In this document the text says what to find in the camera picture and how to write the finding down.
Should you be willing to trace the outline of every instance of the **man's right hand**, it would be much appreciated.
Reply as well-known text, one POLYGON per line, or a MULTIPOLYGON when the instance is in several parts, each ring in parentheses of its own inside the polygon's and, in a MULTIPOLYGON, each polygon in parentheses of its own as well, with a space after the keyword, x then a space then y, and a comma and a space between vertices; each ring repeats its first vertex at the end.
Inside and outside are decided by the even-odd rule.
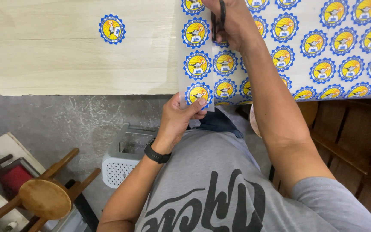
MULTIPOLYGON (((220 2, 219 0, 201 0, 219 19, 220 2)), ((231 48, 242 53, 249 51, 261 38, 255 21, 251 16, 244 0, 224 0, 226 17, 224 23, 225 33, 218 33, 218 42, 227 40, 231 48)))

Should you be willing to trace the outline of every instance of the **sticker sheet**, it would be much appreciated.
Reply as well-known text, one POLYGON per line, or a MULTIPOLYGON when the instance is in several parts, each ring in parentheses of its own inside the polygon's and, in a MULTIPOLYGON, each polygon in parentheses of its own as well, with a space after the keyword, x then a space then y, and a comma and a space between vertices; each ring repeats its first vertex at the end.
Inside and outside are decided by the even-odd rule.
MULTIPOLYGON (((245 2, 296 101, 371 98, 371 0, 245 2)), ((201 0, 177 0, 181 106, 198 98, 209 111, 251 104, 240 53, 227 41, 213 43, 210 24, 201 0)))

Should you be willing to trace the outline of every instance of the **red object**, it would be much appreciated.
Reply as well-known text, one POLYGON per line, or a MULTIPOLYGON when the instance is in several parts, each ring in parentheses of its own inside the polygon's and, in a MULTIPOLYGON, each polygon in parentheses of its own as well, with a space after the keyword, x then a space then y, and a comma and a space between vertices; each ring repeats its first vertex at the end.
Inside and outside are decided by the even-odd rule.
POLYGON ((33 177, 21 165, 18 165, 0 177, 1 184, 18 194, 19 188, 33 177))

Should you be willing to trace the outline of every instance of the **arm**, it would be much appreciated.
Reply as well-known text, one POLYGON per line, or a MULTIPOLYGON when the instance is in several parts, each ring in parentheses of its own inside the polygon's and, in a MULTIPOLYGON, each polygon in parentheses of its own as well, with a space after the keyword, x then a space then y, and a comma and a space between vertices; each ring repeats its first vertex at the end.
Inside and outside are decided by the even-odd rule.
MULTIPOLYGON (((164 106, 157 138, 151 148, 159 154, 169 154, 181 140, 190 119, 203 119, 204 98, 181 110, 180 98, 175 94, 164 106)), ((163 164, 144 156, 120 184, 104 207, 97 232, 129 232, 139 218, 152 184, 163 164)))
MULTIPOLYGON (((218 0, 202 0, 220 15, 218 0)), ((266 44, 243 0, 224 0, 226 4, 225 36, 238 50, 250 79, 253 106, 258 128, 270 160, 287 192, 301 179, 334 179, 310 137, 306 122, 291 93, 273 64, 266 44)))

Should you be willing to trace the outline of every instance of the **black print on shirt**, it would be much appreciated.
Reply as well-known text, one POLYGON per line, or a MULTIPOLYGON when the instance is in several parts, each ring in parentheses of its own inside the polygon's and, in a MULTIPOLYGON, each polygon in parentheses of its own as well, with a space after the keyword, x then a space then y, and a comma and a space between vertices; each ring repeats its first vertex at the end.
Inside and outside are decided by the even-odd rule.
MULTIPOLYGON (((213 232, 230 232, 230 228, 228 226, 222 225, 219 227, 214 227, 210 223, 210 219, 214 213, 214 209, 217 206, 216 210, 216 217, 218 219, 225 219, 228 214, 228 209, 230 206, 230 200, 231 196, 233 194, 233 188, 235 184, 235 180, 237 176, 242 175, 242 172, 240 169, 235 169, 230 176, 230 180, 228 182, 228 189, 227 194, 225 192, 220 192, 216 197, 216 187, 217 187, 217 178, 219 174, 215 171, 212 171, 211 178, 210 178, 210 184, 209 189, 207 192, 207 198, 206 203, 204 205, 204 211, 202 208, 202 203, 200 200, 193 198, 189 200, 178 212, 176 216, 176 211, 172 208, 167 209, 161 219, 158 221, 157 218, 150 218, 148 219, 141 230, 143 230, 145 227, 150 226, 149 229, 143 232, 158 232, 160 229, 160 226, 162 225, 162 232, 172 232, 174 230, 174 227, 176 226, 178 220, 180 219, 180 216, 183 214, 184 210, 188 207, 193 208, 193 212, 191 215, 191 218, 188 216, 183 216, 181 218, 179 229, 180 232, 191 232, 193 231, 196 226, 198 225, 198 222, 201 217, 201 226, 203 228, 209 229, 213 232)), ((264 189, 256 183, 250 182, 245 179, 246 182, 251 184, 254 187, 254 202, 253 206, 255 208, 255 211, 253 212, 251 216, 250 223, 247 224, 247 209, 246 209, 246 186, 242 183, 238 184, 237 186, 237 207, 235 216, 233 219, 233 224, 231 226, 231 231, 233 232, 260 232, 261 228, 263 228, 263 217, 264 217, 264 211, 265 211, 265 193, 264 189)), ((193 189, 189 191, 188 193, 181 195, 176 198, 170 198, 162 203, 160 203, 157 207, 149 210, 146 213, 146 217, 151 216, 155 212, 157 212, 161 207, 168 203, 173 203, 176 201, 179 201, 183 198, 186 198, 190 194, 196 191, 203 191, 206 189, 193 189)))

